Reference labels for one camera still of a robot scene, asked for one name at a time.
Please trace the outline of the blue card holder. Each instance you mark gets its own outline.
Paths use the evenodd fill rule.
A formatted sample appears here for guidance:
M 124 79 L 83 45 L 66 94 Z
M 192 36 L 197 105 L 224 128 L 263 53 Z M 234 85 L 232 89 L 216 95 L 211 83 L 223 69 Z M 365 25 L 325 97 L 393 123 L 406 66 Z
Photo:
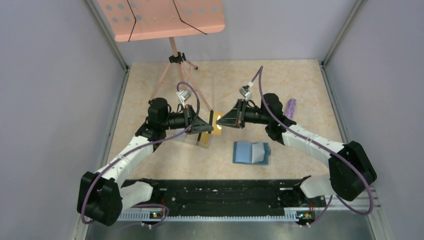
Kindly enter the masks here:
M 271 149 L 267 142 L 233 143 L 232 163 L 241 165 L 268 165 Z

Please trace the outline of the clear plastic box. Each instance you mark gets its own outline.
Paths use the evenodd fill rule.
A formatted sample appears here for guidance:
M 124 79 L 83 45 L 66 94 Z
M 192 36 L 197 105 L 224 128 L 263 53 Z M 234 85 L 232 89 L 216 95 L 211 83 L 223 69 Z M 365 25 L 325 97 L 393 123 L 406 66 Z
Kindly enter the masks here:
M 212 135 L 209 132 L 201 132 L 196 134 L 187 134 L 186 132 L 184 132 L 173 140 L 188 145 L 193 145 L 199 148 L 207 149 L 210 146 Z

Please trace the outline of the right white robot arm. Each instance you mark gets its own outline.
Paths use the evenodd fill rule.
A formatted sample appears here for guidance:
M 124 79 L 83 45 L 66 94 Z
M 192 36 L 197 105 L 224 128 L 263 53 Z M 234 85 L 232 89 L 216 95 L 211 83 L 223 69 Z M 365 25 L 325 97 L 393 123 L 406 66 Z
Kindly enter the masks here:
M 299 206 L 307 206 L 313 198 L 324 195 L 336 195 L 349 202 L 363 192 L 372 195 L 370 185 L 377 174 L 363 146 L 356 141 L 332 141 L 306 130 L 283 114 L 283 105 L 274 93 L 266 93 L 260 106 L 250 106 L 246 100 L 238 99 L 216 123 L 236 129 L 246 124 L 265 125 L 273 141 L 295 148 L 327 166 L 328 173 L 305 177 L 299 189 L 293 192 L 293 200 Z

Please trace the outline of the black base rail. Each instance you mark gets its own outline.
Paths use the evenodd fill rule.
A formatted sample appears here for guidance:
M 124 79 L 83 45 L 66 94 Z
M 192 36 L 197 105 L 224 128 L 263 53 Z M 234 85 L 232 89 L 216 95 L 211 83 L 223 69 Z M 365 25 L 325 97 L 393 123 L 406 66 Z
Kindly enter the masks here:
M 307 198 L 299 179 L 157 180 L 149 204 L 170 210 L 168 217 L 282 217 L 289 208 L 316 210 L 325 197 Z

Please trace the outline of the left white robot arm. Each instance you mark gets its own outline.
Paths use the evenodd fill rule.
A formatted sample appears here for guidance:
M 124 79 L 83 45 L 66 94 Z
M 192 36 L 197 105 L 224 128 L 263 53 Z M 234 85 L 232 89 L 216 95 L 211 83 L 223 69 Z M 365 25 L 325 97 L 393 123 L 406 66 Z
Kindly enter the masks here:
M 127 146 L 107 165 L 81 177 L 77 200 L 81 220 L 85 224 L 91 219 L 111 226 L 122 211 L 139 203 L 156 206 L 161 194 L 153 186 L 142 181 L 124 186 L 124 182 L 142 160 L 170 139 L 167 130 L 180 129 L 188 134 L 211 132 L 213 126 L 200 118 L 198 111 L 198 107 L 188 104 L 182 112 L 171 112 L 165 98 L 150 100 L 147 118 Z

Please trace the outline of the pink music stand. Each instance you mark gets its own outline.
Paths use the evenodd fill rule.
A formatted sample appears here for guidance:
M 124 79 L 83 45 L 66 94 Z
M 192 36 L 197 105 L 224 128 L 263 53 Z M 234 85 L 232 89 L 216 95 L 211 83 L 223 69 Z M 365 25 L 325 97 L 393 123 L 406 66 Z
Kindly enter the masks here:
M 212 108 L 191 74 L 198 66 L 178 51 L 175 38 L 208 35 L 224 30 L 225 16 L 221 0 L 100 0 L 100 8 L 111 26 L 117 42 L 168 39 L 172 55 L 164 69 L 154 98 L 172 65 L 180 81 L 188 77 L 208 111 Z

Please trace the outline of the gold credit card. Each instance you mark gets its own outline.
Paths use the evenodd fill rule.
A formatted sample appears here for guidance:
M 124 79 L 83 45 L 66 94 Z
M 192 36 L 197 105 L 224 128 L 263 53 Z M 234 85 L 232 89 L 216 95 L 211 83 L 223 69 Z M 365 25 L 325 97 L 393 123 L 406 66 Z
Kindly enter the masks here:
M 209 133 L 211 135 L 220 136 L 222 134 L 222 126 L 217 124 L 217 121 L 223 116 L 222 112 L 213 111 L 209 112 L 209 124 L 213 127 L 213 130 Z

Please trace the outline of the purple glitter cylinder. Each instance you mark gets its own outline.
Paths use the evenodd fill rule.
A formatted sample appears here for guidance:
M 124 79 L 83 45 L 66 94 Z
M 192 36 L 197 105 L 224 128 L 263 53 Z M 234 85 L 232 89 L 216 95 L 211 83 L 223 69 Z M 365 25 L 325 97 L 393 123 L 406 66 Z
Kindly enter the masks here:
M 287 102 L 286 108 L 285 108 L 285 116 L 292 120 L 295 109 L 296 109 L 297 100 L 295 98 L 290 98 Z

